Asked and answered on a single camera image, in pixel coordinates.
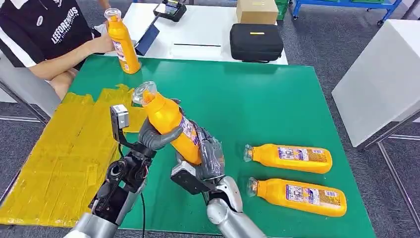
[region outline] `person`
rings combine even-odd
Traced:
[[[110,7],[108,0],[98,1]],[[4,0],[0,50],[13,66],[50,83],[62,99],[85,58],[114,47],[107,34],[88,26],[76,0]]]

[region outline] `black case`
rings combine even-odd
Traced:
[[[230,30],[232,58],[244,62],[269,62],[278,59],[283,41],[276,25],[233,24]]]

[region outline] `yellow taped surface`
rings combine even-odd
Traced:
[[[146,118],[131,106],[133,89],[103,89],[98,100],[68,93],[58,106],[0,208],[0,223],[72,227],[119,159],[109,107],[124,104],[138,132]]]

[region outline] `orange bottle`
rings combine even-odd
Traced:
[[[248,195],[264,198],[267,202],[329,217],[341,217],[347,211],[344,193],[321,185],[271,178],[250,178]]]
[[[194,125],[182,115],[176,102],[157,91],[154,82],[147,81],[136,88],[133,102],[143,105],[150,123],[161,134],[168,133],[179,125],[183,127],[183,133],[171,144],[186,161],[195,165],[201,163],[199,139]]]
[[[324,174],[331,169],[331,153],[322,148],[265,144],[245,145],[245,161],[257,161],[265,166]]]
[[[114,43],[122,70],[129,74],[139,71],[139,59],[134,51],[127,27],[122,23],[121,11],[117,8],[108,8],[104,16],[108,19],[108,34]]]

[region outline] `blue cart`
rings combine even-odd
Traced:
[[[299,9],[302,4],[312,5],[324,5],[324,6],[348,6],[348,7],[362,7],[366,8],[367,11],[371,9],[386,9],[386,14],[381,20],[378,21],[378,26],[382,26],[384,21],[388,19],[402,0],[395,0],[394,3],[390,3],[389,0],[385,0],[384,3],[365,3],[365,2],[352,2],[350,0],[338,0],[338,1],[327,1],[327,0],[295,0],[296,6],[293,10],[293,19],[298,19]]]

